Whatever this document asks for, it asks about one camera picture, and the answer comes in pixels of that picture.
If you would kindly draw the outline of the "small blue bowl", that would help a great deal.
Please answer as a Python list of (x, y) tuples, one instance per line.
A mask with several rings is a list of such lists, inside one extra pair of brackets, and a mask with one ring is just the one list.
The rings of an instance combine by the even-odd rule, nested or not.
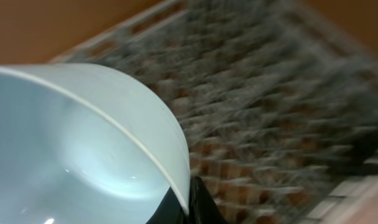
[(0, 66), (0, 223), (176, 223), (189, 168), (176, 117), (132, 76)]

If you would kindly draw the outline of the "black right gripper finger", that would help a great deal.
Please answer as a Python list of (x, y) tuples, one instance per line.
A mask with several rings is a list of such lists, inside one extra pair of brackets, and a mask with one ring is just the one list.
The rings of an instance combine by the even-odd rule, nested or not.
[(228, 224), (203, 180), (190, 181), (189, 214), (183, 212), (172, 189), (169, 189), (147, 224)]

